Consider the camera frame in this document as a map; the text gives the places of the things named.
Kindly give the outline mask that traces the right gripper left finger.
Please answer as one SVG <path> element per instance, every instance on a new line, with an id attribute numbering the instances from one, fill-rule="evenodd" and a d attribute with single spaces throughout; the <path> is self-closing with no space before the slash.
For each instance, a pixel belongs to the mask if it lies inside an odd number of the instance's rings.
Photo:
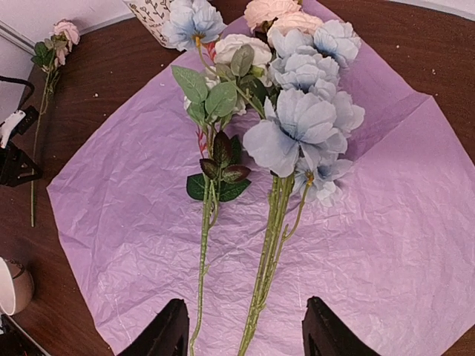
<path id="1" fill-rule="evenodd" d="M 189 315 L 185 301 L 171 299 L 118 356 L 186 356 L 188 342 Z"/>

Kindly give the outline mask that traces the blue fake flower stem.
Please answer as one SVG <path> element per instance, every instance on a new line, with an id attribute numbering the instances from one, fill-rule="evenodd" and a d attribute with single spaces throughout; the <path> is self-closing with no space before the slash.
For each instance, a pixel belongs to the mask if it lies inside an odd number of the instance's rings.
<path id="1" fill-rule="evenodd" d="M 228 36 L 225 27 L 208 1 L 173 1 L 162 33 L 172 48 L 197 51 L 197 37 L 205 44 L 216 42 Z M 341 89 L 340 77 L 361 45 L 349 22 L 330 19 L 316 30 L 311 46 L 270 47 L 263 114 L 248 108 L 224 130 L 238 139 L 241 155 L 247 153 L 272 175 L 266 233 L 240 355 L 246 354 L 257 330 L 284 243 L 295 233 L 294 225 L 284 223 L 290 197 L 299 194 L 301 204 L 317 200 L 331 205 L 341 192 L 337 181 L 350 169 L 344 154 L 365 111 Z"/>

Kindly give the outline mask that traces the pink fake flower stem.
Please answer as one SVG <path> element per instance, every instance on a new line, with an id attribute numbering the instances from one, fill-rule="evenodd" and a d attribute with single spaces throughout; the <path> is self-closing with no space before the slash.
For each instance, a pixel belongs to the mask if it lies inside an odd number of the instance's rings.
<path id="1" fill-rule="evenodd" d="M 301 1 L 250 1 L 244 18 L 251 38 L 270 47 L 311 46 L 316 30 L 324 24 L 319 17 L 305 13 Z"/>

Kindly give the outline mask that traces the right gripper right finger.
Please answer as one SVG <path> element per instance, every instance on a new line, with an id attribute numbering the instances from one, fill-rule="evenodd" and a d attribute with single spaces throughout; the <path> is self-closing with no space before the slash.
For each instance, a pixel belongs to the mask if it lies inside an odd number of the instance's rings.
<path id="1" fill-rule="evenodd" d="M 305 355 L 379 356 L 364 344 L 320 297 L 307 300 L 302 331 Z"/>

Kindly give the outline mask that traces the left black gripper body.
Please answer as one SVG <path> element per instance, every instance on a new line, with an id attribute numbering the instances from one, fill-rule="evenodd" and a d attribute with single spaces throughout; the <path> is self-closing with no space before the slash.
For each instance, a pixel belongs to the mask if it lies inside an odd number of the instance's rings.
<path id="1" fill-rule="evenodd" d="M 35 87 L 28 80 L 1 76 L 1 81 L 24 85 L 29 89 L 26 98 L 17 108 L 22 109 L 24 103 L 33 95 Z M 1 185 L 16 187 L 42 178 L 42 169 L 13 142 L 12 138 L 5 149 L 1 149 Z"/>

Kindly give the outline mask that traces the white fake flower stem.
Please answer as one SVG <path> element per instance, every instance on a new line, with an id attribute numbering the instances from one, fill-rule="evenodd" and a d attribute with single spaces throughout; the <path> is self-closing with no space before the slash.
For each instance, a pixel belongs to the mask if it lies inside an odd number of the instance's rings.
<path id="1" fill-rule="evenodd" d="M 197 126 L 200 150 L 200 173 L 186 181 L 187 194 L 203 204 L 197 320 L 189 340 L 190 355 L 195 353 L 203 319 L 209 232 L 217 222 L 220 204 L 236 199 L 250 184 L 250 170 L 241 162 L 238 138 L 229 137 L 224 130 L 248 108 L 263 114 L 263 102 L 269 93 L 264 84 L 266 66 L 272 59 L 268 44 L 243 34 L 231 34 L 208 44 L 197 37 L 195 44 L 204 70 L 199 72 L 178 65 L 171 68 L 185 95 L 185 111 Z"/>

